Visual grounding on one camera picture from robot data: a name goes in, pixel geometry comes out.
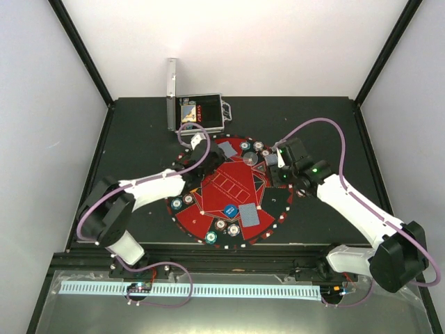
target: dark floor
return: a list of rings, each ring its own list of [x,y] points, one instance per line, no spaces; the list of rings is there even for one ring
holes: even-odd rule
[[[327,117],[339,123],[346,137],[345,176],[375,203],[377,192],[359,136],[352,102],[347,97],[226,97],[233,122],[225,133],[251,136],[272,145],[300,123]],[[328,160],[338,172],[340,140],[334,127],[310,125],[298,136],[315,160]],[[167,130],[165,98],[121,98],[102,152],[95,181],[112,175],[128,180],[159,173],[182,151]],[[129,231],[141,243],[192,243],[172,222],[165,203],[155,202],[132,216]],[[295,198],[284,224],[267,244],[363,244],[365,238],[340,214],[314,198]]]

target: circular game board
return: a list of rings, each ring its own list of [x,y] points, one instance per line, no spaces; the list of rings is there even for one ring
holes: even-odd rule
[[[197,242],[245,248],[271,236],[284,222],[293,189],[270,185],[265,157],[272,152],[262,142],[227,134],[211,137],[231,157],[199,188],[168,198],[167,208],[173,222]],[[176,162],[189,154],[183,152]]]

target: black enclosure frame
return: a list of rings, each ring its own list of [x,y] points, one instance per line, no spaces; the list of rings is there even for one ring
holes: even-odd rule
[[[108,130],[113,119],[113,113],[115,108],[115,100],[111,97],[104,81],[102,80],[99,71],[97,70],[86,46],[84,45],[81,36],[79,35],[73,21],[71,20],[63,2],[61,0],[48,0],[54,9],[55,14],[60,20],[63,28],[65,29],[69,39],[72,41],[74,48],[76,49],[79,57],[85,65],[88,73],[90,74],[93,82],[95,83],[97,90],[101,94],[108,112],[102,132],[99,137],[94,157],[92,159],[91,167],[88,173],[86,184],[81,194],[80,203],[82,203],[87,195],[90,193],[93,186],[93,180],[95,178],[96,170],[99,165],[100,155],[105,145]],[[381,207],[392,214],[392,208],[389,203],[388,195],[383,184],[380,169],[378,168],[377,160],[371,145],[369,134],[366,130],[362,111],[360,109],[366,96],[371,91],[375,81],[381,73],[383,67],[391,56],[392,51],[396,47],[398,41],[403,35],[405,29],[413,18],[418,7],[421,5],[422,0],[409,0],[401,13],[396,25],[392,29],[382,51],[380,52],[377,60],[375,61],[368,77],[366,78],[359,94],[355,98],[354,115],[357,123],[357,128],[360,132],[362,143],[365,149],[366,158],[371,168],[373,181],[375,188],[378,192]],[[49,267],[47,276],[44,280],[44,285],[39,295],[37,305],[35,307],[29,329],[27,333],[34,333],[37,329],[38,321],[42,313],[43,306],[45,304],[46,296],[49,292],[51,281],[54,277],[54,273],[57,270],[80,270],[80,271],[109,271],[111,258],[109,253],[105,250],[94,248],[71,248],[74,232],[76,229],[76,222],[73,223],[70,237],[66,245],[66,253],[56,253],[53,256],[51,265]],[[145,245],[145,249],[149,251],[152,259],[166,260],[173,259],[176,262],[181,262],[184,266],[188,267],[191,271],[211,271],[211,272],[227,272],[233,268],[243,267],[255,270],[257,273],[288,273],[289,268],[294,267],[296,262],[300,266],[312,265],[316,258],[320,248],[315,247],[286,247],[284,250],[279,246],[269,247],[267,252],[246,251],[243,254],[227,253],[208,250],[184,250],[180,246],[168,246],[168,249],[162,245]],[[434,333],[443,333],[440,325],[437,313],[430,297],[428,288],[421,287],[420,293],[423,299],[423,304],[428,313],[428,318]]]

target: poker chip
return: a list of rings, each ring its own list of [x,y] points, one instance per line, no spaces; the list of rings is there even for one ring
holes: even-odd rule
[[[255,141],[255,143],[253,144],[253,147],[256,151],[260,151],[263,149],[264,145],[261,141]]]
[[[216,242],[216,233],[215,232],[207,232],[206,234],[206,244],[214,244]]]
[[[190,204],[190,203],[192,203],[193,202],[193,197],[192,197],[192,195],[185,195],[184,196],[184,203],[186,203],[186,204]]]
[[[180,198],[175,198],[172,200],[172,209],[179,210],[182,207],[182,201]]]
[[[227,229],[227,233],[229,233],[229,236],[235,237],[236,235],[239,234],[239,226],[231,224]]]
[[[242,149],[242,150],[248,150],[248,149],[250,149],[250,143],[248,143],[247,141],[244,141],[244,142],[242,142],[240,145],[239,145],[239,147]]]
[[[225,221],[217,221],[215,223],[215,229],[217,229],[218,231],[224,230],[226,226],[227,224],[225,223]]]

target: red felt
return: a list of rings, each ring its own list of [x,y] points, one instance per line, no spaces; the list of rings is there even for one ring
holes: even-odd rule
[[[257,203],[252,168],[244,162],[222,164],[217,170],[217,177],[202,182],[203,210],[222,211],[229,204],[239,206],[245,203]]]
[[[213,217],[202,215],[200,213],[200,208],[196,204],[178,212],[176,218],[181,221],[181,224],[190,233],[201,239],[205,238],[213,220]]]
[[[242,219],[240,219],[240,227],[244,239],[250,239],[255,237],[259,233],[263,232],[275,220],[275,218],[273,218],[270,214],[268,214],[263,210],[257,210],[257,212],[259,218],[259,225],[245,228],[243,226]]]
[[[179,212],[173,210],[173,214],[177,222],[184,227],[184,232],[187,231],[198,239],[205,239],[206,233],[212,228],[212,222],[215,219],[223,219],[226,222],[239,224],[243,239],[249,240],[249,244],[253,244],[257,240],[265,238],[266,233],[271,234],[273,232],[270,228],[274,221],[276,222],[276,220],[278,220],[282,223],[284,219],[274,218],[268,212],[259,209],[257,210],[259,225],[245,228],[243,227],[239,213],[234,218],[228,218],[224,214],[223,211],[228,205],[235,205],[237,207],[249,203],[254,203],[256,206],[261,205],[264,191],[266,187],[270,187],[270,181],[264,174],[266,170],[264,162],[258,163],[253,167],[244,163],[242,155],[245,152],[241,149],[240,144],[244,142],[245,139],[234,137],[215,139],[216,143],[223,143],[225,141],[231,144],[236,150],[237,155],[231,157],[230,160],[223,163],[214,174],[202,181],[200,189],[192,193],[195,199],[194,204]],[[291,194],[288,202],[291,202],[292,189],[289,189],[289,191]],[[232,244],[231,249],[235,249],[236,246],[236,244]]]

